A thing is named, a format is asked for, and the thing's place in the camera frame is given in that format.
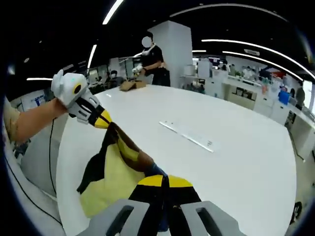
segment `white table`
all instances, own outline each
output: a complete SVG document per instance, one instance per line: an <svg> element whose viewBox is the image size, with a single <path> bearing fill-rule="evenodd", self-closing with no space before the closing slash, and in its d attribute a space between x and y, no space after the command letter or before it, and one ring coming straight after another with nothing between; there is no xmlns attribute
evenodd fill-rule
<svg viewBox="0 0 315 236"><path fill-rule="evenodd" d="M295 158L285 127L233 103L176 88L118 88L96 95L112 119L168 174L193 183L201 200L233 216L247 236L283 236L296 195ZM159 124L209 137L215 152ZM57 197L68 236L87 228L76 188L105 130L69 118L59 149Z"/></svg>

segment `black cable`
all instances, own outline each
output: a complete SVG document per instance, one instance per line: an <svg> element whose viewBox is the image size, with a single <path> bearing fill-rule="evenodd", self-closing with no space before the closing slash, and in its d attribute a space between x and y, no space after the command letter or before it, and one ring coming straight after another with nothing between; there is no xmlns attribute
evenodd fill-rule
<svg viewBox="0 0 315 236"><path fill-rule="evenodd" d="M10 167L10 165L9 165L8 160L6 159L6 157L4 157L4 158L5 158L5 160L6 160L7 164L8 164L8 166L9 166L9 168L10 168L10 171L12 172L12 174L13 174L15 180L18 182L18 184L19 184L21 190L23 191L23 193L25 194L25 196L31 201L31 203L33 203L38 209L40 209L40 210L41 210L42 212L44 212L45 214L49 215L51 218L53 218L54 220L56 220L61 226L63 226L62 223L61 223L59 220L57 220L55 217L53 217L53 216L52 216L51 214L49 214L48 212L44 211L42 208L40 208L38 205L36 205L35 202L32 201L32 199L30 199L30 197L29 197L29 196L27 195L27 193L24 191L24 189L22 188L20 182L19 182L18 179L16 178L16 176L15 176L13 170L11 169L11 167Z"/></svg>
<svg viewBox="0 0 315 236"><path fill-rule="evenodd" d="M51 175L51 165L50 165L51 136L52 136L52 134L53 134L54 121L55 121L55 119L53 119L53 123L52 123L52 125L51 125L50 137L49 137L49 174L50 174L50 180L51 180L51 184L52 184L52 186L53 186L54 192L55 192L55 194L57 194L57 192L56 192L56 190L55 190L54 182L53 182L53 177L52 177L52 175Z"/></svg>

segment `black ceiling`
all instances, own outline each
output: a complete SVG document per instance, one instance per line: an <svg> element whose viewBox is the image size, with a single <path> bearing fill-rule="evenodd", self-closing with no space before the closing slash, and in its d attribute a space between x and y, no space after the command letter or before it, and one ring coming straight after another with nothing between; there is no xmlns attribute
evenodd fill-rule
<svg viewBox="0 0 315 236"><path fill-rule="evenodd" d="M15 66L8 77L8 97L14 98L48 87L50 82L26 82L28 77L51 78L60 68L86 61L97 44L91 67L106 64L109 58L132 56L142 50L143 32L171 20L189 26L194 49L220 55L222 50L243 53L244 45L201 42L202 39L232 39L272 48L311 69L298 30L310 42L315 39L310 2L292 1L228 1L247 4L276 12L289 22L263 11L218 6L171 14L201 4L223 3L218 0L125 0L109 24L102 22L115 0L44 1L13 3L7 8L5 38L8 40L6 60ZM258 50L261 57L292 71L300 68L273 53Z"/></svg>

